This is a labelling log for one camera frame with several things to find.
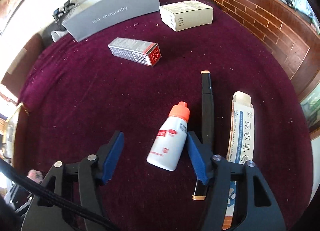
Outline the maroon velvet table cloth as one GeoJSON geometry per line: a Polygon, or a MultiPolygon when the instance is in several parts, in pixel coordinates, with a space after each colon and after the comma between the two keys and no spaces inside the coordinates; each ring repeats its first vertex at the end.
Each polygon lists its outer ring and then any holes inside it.
{"type": "Polygon", "coordinates": [[[194,201],[196,176],[187,151],[175,171],[146,161],[171,108],[184,101],[188,129],[201,135],[201,71],[211,73],[214,144],[228,150],[235,92],[252,98],[254,162],[281,208],[287,228],[306,210],[313,161],[308,127],[291,81],[263,43],[214,9],[212,24],[175,32],[154,12],[77,42],[66,35],[46,48],[20,94],[29,112],[24,171],[79,162],[116,130],[125,144],[112,180],[101,188],[107,216],[121,230],[196,230],[205,203],[194,201]],[[153,66],[112,55],[117,37],[157,43],[153,66]]]}

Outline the brown wooden cabinet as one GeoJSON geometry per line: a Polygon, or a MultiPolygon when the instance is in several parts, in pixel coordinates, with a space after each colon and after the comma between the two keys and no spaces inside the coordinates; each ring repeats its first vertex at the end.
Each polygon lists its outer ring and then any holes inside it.
{"type": "Polygon", "coordinates": [[[319,83],[319,35],[279,0],[210,0],[255,35],[286,74],[300,101],[319,83]]]}

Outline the long white ointment box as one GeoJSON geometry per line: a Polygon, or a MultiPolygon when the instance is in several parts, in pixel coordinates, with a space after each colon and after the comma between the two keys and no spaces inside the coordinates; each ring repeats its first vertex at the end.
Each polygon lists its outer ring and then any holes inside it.
{"type": "Polygon", "coordinates": [[[226,159],[245,164],[254,153],[254,108],[251,96],[237,91],[232,98],[231,130],[226,159]]]}

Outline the grey red striped carton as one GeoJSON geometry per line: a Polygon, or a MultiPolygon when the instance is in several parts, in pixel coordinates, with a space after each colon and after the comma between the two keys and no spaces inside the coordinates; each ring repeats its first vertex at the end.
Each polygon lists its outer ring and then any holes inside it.
{"type": "Polygon", "coordinates": [[[112,55],[153,67],[161,59],[159,45],[137,39],[117,37],[108,45],[112,55]]]}

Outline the white dropper bottle orange cap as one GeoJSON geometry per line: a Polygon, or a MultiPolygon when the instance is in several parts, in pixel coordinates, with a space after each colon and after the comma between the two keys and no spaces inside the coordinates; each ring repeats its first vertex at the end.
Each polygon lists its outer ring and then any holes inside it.
{"type": "Polygon", "coordinates": [[[176,169],[187,138],[189,116],[186,102],[179,102],[172,107],[149,151],[146,158],[148,163],[168,171],[176,169]]]}

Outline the white plastic bag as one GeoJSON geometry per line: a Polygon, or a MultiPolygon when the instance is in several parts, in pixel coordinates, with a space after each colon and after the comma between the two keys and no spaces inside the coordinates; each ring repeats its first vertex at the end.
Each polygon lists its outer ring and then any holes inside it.
{"type": "Polygon", "coordinates": [[[57,42],[60,38],[67,35],[68,31],[67,30],[65,30],[65,31],[52,31],[50,34],[51,34],[53,42],[57,42]]]}

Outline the small cream cardboard box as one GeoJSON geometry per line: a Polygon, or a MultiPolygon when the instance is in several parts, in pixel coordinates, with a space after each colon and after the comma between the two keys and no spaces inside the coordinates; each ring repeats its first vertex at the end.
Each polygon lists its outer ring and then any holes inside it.
{"type": "Polygon", "coordinates": [[[175,32],[213,22],[213,7],[197,0],[162,5],[159,11],[162,22],[175,32]]]}

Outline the black marker peach caps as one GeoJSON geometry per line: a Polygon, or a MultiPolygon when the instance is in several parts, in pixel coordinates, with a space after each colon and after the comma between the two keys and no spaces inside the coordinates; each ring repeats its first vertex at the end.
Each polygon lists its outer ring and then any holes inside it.
{"type": "MultiPolygon", "coordinates": [[[[209,70],[201,71],[202,81],[202,141],[213,147],[214,136],[214,97],[209,70]]],[[[207,186],[196,180],[193,200],[203,201],[207,195],[207,186]]]]}

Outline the pink fluffy ball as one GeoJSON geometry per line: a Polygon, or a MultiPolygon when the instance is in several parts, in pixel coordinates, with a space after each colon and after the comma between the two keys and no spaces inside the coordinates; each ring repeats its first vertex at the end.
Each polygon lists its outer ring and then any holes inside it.
{"type": "Polygon", "coordinates": [[[32,181],[40,184],[43,181],[43,174],[40,171],[34,170],[34,169],[30,169],[27,177],[29,179],[31,179],[32,181]]]}

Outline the grey shoe box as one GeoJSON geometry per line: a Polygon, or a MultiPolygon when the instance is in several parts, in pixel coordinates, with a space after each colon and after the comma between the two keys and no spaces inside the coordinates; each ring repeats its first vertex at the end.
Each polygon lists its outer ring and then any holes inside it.
{"type": "Polygon", "coordinates": [[[159,0],[84,0],[62,21],[63,27],[80,42],[116,25],[159,10],[159,0]]]}

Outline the white gold tray box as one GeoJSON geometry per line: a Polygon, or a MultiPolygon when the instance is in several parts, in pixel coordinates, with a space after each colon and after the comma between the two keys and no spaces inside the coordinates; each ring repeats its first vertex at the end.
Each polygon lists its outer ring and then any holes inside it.
{"type": "Polygon", "coordinates": [[[1,126],[1,159],[18,171],[23,171],[25,165],[24,152],[28,118],[27,108],[23,103],[19,103],[13,114],[1,126]]]}

